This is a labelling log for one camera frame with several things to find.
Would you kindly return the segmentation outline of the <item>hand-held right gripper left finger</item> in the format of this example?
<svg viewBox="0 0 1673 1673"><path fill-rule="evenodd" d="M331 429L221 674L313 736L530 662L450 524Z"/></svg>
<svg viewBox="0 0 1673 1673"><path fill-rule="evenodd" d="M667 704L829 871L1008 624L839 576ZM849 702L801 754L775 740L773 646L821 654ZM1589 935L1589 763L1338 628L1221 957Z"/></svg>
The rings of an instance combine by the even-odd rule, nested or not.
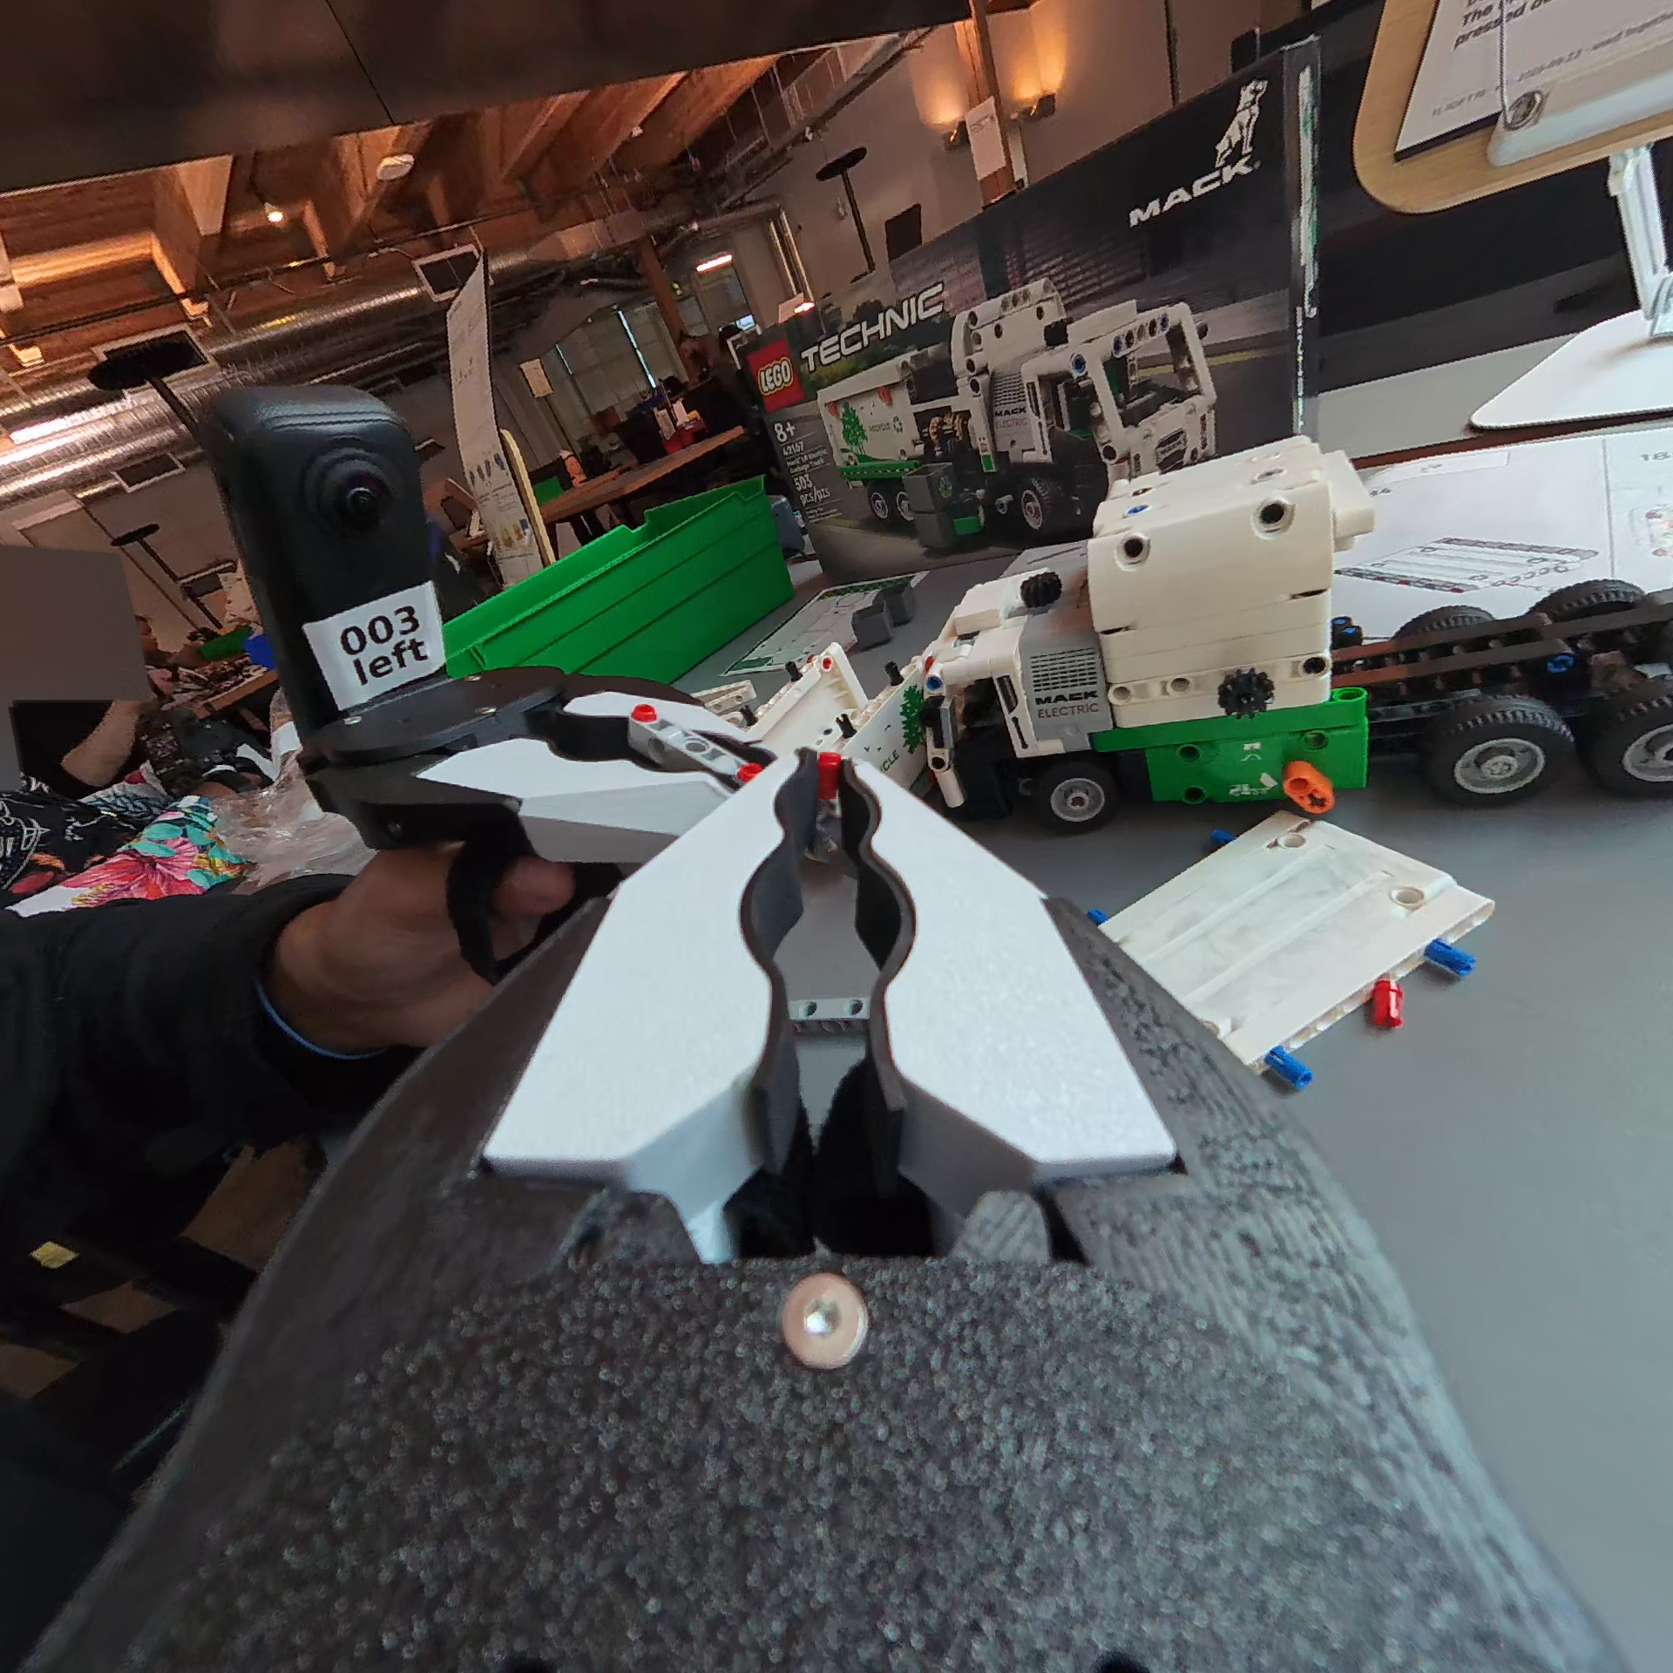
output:
<svg viewBox="0 0 1673 1673"><path fill-rule="evenodd" d="M514 1178L667 1200L705 1263L801 1112L783 937L803 917L811 754L779 760L617 889L486 1142Z"/></svg>

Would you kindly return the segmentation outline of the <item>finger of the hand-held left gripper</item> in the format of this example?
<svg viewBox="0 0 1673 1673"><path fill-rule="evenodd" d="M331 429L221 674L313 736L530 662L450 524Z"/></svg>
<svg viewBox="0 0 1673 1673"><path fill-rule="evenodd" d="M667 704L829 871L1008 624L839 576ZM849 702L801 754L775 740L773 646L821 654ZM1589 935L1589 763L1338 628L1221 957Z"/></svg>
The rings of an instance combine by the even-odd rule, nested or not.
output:
<svg viewBox="0 0 1673 1673"><path fill-rule="evenodd" d="M755 761L777 761L773 750L749 740L745 730L725 722L697 698L669 684L639 680L558 678L546 700L528 710L528 740L566 761L623 761L661 773L699 775L653 767L631 752L625 720L637 704L653 704L677 726L723 740Z"/></svg>
<svg viewBox="0 0 1673 1673"><path fill-rule="evenodd" d="M787 769L773 763L759 777L777 787ZM534 740L468 750L426 767L420 781L510 803L540 859L625 869L653 861L753 783L727 791L701 773L562 760Z"/></svg>

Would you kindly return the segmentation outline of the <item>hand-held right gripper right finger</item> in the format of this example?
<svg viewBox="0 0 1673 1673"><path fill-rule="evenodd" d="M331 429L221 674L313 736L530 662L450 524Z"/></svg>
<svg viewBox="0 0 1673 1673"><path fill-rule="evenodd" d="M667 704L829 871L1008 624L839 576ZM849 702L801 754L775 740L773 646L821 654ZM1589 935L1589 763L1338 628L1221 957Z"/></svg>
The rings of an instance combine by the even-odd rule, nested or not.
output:
<svg viewBox="0 0 1673 1673"><path fill-rule="evenodd" d="M1179 1158L1046 895L866 763L843 847L876 965L864 1128L878 1186L1145 1178Z"/></svg>

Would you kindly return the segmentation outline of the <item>white lego panel blue pins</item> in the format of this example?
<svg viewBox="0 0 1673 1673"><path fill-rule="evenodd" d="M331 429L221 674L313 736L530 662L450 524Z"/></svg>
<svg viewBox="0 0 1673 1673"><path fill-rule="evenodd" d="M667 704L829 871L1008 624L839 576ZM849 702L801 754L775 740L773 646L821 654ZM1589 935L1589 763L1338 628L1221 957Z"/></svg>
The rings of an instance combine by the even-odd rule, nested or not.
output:
<svg viewBox="0 0 1673 1673"><path fill-rule="evenodd" d="M1336 825L1275 813L1093 927L1249 1070L1301 1092L1301 1048L1380 977L1474 973L1490 897Z"/></svg>

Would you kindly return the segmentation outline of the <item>white lego container assembly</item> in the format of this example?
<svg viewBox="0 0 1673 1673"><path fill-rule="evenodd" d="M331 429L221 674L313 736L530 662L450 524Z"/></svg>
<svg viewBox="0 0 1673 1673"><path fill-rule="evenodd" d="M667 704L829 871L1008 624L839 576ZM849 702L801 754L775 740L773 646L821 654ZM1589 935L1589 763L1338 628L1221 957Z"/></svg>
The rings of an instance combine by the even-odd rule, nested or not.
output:
<svg viewBox="0 0 1673 1673"><path fill-rule="evenodd" d="M942 676L920 656L904 668L890 664L874 698L866 696L851 660L833 642L791 662L783 688L767 700L749 682L709 688L691 700L773 756L805 748L817 756L866 761L904 789L934 779L946 811L966 807L950 775L956 706Z"/></svg>

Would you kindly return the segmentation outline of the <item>white green lego truck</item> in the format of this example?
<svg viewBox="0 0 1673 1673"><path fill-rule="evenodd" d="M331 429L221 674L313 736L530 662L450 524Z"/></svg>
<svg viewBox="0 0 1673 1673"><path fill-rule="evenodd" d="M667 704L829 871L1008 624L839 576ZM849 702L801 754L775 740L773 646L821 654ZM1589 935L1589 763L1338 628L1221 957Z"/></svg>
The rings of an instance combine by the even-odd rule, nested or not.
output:
<svg viewBox="0 0 1673 1673"><path fill-rule="evenodd" d="M1119 487L1082 556L974 588L928 646L916 722L944 809L1022 805L1058 833L1125 801L1323 817L1380 760L1458 807L1571 767L1669 801L1669 592L1581 580L1370 640L1332 580L1372 528L1346 455L1303 437Z"/></svg>

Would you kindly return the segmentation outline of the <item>lego set box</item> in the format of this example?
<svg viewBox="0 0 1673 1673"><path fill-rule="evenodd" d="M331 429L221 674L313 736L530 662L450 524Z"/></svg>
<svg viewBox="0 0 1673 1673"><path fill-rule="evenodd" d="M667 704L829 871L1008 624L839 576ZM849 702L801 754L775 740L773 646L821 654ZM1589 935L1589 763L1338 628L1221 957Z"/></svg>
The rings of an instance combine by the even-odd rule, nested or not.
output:
<svg viewBox="0 0 1673 1673"><path fill-rule="evenodd" d="M747 347L829 584L1084 538L1311 427L1321 80L1267 54Z"/></svg>

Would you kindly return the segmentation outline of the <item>person's left hand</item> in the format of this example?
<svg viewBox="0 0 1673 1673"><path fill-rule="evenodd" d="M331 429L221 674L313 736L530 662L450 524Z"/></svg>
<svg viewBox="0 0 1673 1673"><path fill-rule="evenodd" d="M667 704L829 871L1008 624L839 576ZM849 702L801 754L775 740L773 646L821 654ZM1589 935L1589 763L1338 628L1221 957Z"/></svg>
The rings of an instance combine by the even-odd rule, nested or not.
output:
<svg viewBox="0 0 1673 1673"><path fill-rule="evenodd" d="M422 1050L480 1008L490 985L462 959L446 907L458 843L388 851L295 917L267 961L275 1014L313 1048Z"/></svg>

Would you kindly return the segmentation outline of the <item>green plastic bin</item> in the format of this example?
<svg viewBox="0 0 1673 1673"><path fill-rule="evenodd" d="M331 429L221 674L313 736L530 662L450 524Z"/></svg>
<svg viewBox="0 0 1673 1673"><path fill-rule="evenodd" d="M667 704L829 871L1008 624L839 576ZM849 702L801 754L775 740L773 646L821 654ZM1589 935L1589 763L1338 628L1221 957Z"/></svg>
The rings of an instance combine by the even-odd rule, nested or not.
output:
<svg viewBox="0 0 1673 1673"><path fill-rule="evenodd" d="M759 477L649 509L444 628L450 678L544 666L671 684L793 596Z"/></svg>

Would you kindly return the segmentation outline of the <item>clear plastic bag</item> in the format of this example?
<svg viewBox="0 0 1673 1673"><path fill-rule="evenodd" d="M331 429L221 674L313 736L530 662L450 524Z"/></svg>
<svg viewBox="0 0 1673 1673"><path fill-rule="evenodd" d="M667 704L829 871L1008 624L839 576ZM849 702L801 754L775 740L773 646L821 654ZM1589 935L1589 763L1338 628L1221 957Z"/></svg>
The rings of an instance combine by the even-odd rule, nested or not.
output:
<svg viewBox="0 0 1673 1673"><path fill-rule="evenodd" d="M217 799L219 839L243 863L239 889L251 893L303 875L319 859L321 819L299 771L287 771L263 789Z"/></svg>

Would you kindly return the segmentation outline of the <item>green white sticker sheet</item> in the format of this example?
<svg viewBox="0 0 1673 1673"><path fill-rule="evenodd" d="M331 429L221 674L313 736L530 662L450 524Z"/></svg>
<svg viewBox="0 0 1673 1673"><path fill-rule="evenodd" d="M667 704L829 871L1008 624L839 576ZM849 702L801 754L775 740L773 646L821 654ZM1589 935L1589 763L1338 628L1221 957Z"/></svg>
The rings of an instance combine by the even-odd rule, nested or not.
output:
<svg viewBox="0 0 1673 1673"><path fill-rule="evenodd" d="M771 678L775 670L783 672L789 662L803 662L809 656L821 654L833 642L843 652L852 652L858 644L858 634L852 628L852 618L874 604L876 596L896 584L916 586L928 572L916 572L898 578L880 578L868 582L854 582L843 588L829 588L813 596L801 606L795 616L781 622L741 660L735 660L725 676L737 678Z"/></svg>

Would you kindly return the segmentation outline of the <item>wooden table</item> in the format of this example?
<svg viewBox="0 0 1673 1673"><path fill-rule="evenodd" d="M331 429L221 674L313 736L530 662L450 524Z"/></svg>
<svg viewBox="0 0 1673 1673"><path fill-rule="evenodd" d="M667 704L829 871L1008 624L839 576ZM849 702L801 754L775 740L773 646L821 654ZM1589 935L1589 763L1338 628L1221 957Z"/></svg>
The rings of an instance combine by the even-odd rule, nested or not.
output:
<svg viewBox="0 0 1673 1673"><path fill-rule="evenodd" d="M731 427L695 447L669 453L665 459L653 465L635 467L625 473L612 473L594 479L588 485L574 489L568 495L562 495L550 505L536 509L536 515L546 526L554 526L558 522L574 522L580 517L588 517L602 509L623 509L629 501L643 495L647 489L653 489L669 477L693 469L709 461L711 457L719 457L725 449L733 447L745 437L747 431L743 427Z"/></svg>

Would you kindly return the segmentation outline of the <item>colourful floral cloth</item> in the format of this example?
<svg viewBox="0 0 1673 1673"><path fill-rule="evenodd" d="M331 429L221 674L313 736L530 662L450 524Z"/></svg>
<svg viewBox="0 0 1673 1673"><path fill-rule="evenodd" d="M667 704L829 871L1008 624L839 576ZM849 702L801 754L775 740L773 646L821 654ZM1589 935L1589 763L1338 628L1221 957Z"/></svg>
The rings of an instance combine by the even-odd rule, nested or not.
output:
<svg viewBox="0 0 1673 1673"><path fill-rule="evenodd" d="M253 863L225 841L215 801L187 795L149 821L54 797L4 803L4 911L14 917L199 897Z"/></svg>

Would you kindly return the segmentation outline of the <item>white standing banner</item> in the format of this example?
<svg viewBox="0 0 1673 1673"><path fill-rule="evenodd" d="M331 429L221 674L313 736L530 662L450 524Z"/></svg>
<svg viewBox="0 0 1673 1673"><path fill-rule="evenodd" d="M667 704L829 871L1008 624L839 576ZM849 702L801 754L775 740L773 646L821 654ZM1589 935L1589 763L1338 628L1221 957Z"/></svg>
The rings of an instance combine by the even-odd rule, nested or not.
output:
<svg viewBox="0 0 1673 1673"><path fill-rule="evenodd" d="M476 266L452 299L446 311L446 339L454 437L466 489L474 497L490 556L508 590L552 562L552 544L532 501L516 441L496 419L486 266Z"/></svg>

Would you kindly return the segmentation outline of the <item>black floor lamp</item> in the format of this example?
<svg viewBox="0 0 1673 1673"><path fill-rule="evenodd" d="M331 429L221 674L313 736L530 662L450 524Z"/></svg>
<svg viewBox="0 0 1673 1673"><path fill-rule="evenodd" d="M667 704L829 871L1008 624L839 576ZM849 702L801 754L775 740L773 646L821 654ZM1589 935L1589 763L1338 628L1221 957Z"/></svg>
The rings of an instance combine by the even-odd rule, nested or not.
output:
<svg viewBox="0 0 1673 1673"><path fill-rule="evenodd" d="M223 367L189 327L169 327L98 349L90 385L106 393L149 391L175 429L203 453L203 405L223 389Z"/></svg>
<svg viewBox="0 0 1673 1673"><path fill-rule="evenodd" d="M868 287L876 276L876 258L872 254L872 242L868 236L868 228L864 224L864 214L854 192L852 172L866 160L866 148L852 146L847 152L827 160L823 168L815 174L817 182L837 182L843 186L843 198L847 204L847 216L851 222L851 230L860 246L860 254L864 260L864 270L851 282L851 287L858 293L860 289Z"/></svg>

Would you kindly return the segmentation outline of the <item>instruction booklet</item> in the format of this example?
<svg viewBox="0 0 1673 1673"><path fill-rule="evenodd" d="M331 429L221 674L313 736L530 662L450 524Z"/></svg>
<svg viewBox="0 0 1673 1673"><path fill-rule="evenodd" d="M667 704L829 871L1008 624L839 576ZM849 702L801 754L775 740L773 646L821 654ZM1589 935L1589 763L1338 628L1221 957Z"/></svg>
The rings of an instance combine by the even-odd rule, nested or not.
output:
<svg viewBox="0 0 1673 1673"><path fill-rule="evenodd" d="M1334 562L1330 610L1370 642L1448 606L1526 616L1583 580L1671 584L1671 429L1436 453L1364 473L1374 526Z"/></svg>

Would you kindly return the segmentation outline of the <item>white stand with sign board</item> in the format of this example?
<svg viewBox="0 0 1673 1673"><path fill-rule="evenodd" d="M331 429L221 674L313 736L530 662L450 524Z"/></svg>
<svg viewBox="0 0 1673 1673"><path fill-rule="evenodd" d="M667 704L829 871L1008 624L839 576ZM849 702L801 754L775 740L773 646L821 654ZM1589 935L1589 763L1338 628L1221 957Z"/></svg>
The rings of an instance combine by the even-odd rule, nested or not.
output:
<svg viewBox="0 0 1673 1673"><path fill-rule="evenodd" d="M1362 188L1428 216L1607 162L1637 309L1476 409L1476 431L1669 415L1671 272L1653 148L1671 136L1669 3L1388 3L1352 136Z"/></svg>

